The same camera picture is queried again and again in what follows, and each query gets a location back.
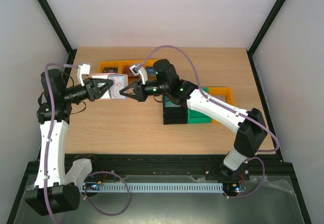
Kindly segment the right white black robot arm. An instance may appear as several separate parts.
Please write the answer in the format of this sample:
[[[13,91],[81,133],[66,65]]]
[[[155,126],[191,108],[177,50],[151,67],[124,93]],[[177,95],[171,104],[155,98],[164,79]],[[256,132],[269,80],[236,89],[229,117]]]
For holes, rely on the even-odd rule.
[[[119,93],[138,102],[146,101],[149,96],[166,95],[173,104],[202,113],[226,126],[236,137],[232,150],[220,165],[220,172],[228,180],[234,178],[240,166],[256,155],[267,136],[261,111],[237,108],[209,95],[198,85],[180,79],[167,59],[156,61],[153,68],[156,79],[148,80],[146,71],[139,69],[138,64],[131,66],[130,70],[141,77]]]

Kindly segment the pink card holder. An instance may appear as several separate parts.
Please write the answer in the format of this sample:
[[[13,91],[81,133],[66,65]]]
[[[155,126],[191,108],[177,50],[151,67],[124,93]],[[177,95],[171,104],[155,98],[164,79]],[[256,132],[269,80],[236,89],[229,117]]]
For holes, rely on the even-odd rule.
[[[91,78],[109,79],[113,81],[113,85],[103,94],[101,100],[126,100],[126,96],[122,96],[119,91],[128,85],[128,76],[118,73],[94,73]]]

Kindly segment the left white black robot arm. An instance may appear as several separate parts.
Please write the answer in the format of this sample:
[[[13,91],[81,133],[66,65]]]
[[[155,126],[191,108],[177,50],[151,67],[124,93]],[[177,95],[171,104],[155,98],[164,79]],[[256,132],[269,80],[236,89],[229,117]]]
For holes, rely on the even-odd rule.
[[[46,102],[39,101],[37,111],[42,137],[39,168],[33,188],[25,194],[25,202],[39,215],[46,216],[77,210],[79,189],[92,171],[89,158],[76,160],[69,171],[65,170],[72,104],[100,99],[113,86],[113,81],[86,78],[67,87],[63,71],[50,69],[41,74],[41,83]]]

